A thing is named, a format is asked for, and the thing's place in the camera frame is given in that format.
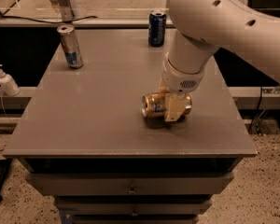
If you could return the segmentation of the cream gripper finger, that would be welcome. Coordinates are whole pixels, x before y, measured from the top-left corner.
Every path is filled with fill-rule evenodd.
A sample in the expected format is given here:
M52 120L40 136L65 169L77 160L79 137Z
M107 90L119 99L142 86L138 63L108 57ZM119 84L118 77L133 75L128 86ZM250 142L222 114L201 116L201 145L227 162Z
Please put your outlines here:
M167 93L165 95L166 122L174 122L186 116L191 110L191 97L189 93Z
M160 82L159 82L159 92L160 93L168 93L169 92L168 87L165 85L162 78L160 78Z

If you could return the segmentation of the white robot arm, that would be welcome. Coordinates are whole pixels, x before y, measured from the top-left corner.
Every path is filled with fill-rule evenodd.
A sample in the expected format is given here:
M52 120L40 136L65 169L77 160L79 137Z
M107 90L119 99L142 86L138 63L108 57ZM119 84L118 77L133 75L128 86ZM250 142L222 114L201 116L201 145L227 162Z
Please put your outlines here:
M224 48L280 83L280 18L257 12L239 0L171 0L176 31L161 78L164 119L185 115L204 67Z

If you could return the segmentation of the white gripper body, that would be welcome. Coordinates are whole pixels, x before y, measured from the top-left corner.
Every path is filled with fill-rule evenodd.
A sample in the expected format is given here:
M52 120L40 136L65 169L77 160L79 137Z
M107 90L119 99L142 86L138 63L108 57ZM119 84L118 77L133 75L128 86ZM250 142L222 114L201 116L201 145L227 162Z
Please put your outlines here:
M200 85L204 71L197 74L187 74L178 71L169 62L169 53L166 53L162 64L161 79L169 92L192 92Z

